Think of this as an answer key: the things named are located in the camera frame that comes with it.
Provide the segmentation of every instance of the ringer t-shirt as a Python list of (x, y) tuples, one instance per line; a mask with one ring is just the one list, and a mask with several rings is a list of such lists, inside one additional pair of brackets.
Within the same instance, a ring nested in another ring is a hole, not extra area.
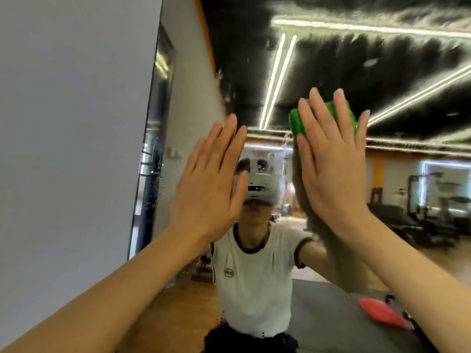
[(304, 267), (299, 251), (311, 234), (270, 223), (259, 247), (244, 248), (238, 223), (213, 244), (219, 303), (227, 323), (255, 337), (285, 332), (291, 320), (291, 271)]

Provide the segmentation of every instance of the gray floor mat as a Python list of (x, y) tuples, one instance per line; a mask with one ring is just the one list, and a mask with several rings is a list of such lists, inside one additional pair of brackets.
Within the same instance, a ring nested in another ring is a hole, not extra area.
[(373, 321), (333, 284), (294, 279), (291, 314), (299, 353), (427, 353), (413, 332)]

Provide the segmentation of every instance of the neck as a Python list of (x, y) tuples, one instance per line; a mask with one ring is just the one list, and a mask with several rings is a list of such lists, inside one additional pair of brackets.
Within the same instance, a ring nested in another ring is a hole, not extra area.
[(247, 249), (256, 248), (267, 234), (268, 221), (260, 225), (248, 225), (239, 222), (240, 243)]

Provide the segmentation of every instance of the hand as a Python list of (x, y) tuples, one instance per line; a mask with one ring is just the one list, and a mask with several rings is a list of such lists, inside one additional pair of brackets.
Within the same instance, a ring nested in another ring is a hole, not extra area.
[(342, 89), (334, 93), (333, 102), (338, 124), (316, 88), (309, 102), (300, 99), (298, 111), (306, 136), (296, 139), (309, 203), (327, 224), (339, 215), (367, 210), (365, 146), (370, 112), (361, 114), (355, 136)]
[(234, 225), (242, 209), (247, 172), (239, 176), (232, 197), (231, 192), (247, 128), (242, 126), (235, 134), (236, 129), (237, 117), (233, 114), (224, 128), (218, 121), (208, 138), (200, 139), (188, 158), (171, 205), (172, 232), (185, 236), (184, 240), (195, 239), (199, 250), (219, 240)]

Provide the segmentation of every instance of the dark pants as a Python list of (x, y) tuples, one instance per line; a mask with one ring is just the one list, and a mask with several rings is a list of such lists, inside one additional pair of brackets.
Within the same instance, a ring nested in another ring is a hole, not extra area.
[(204, 338), (202, 353), (296, 353), (297, 348), (297, 340), (287, 333), (258, 338), (237, 332), (226, 321), (222, 321)]

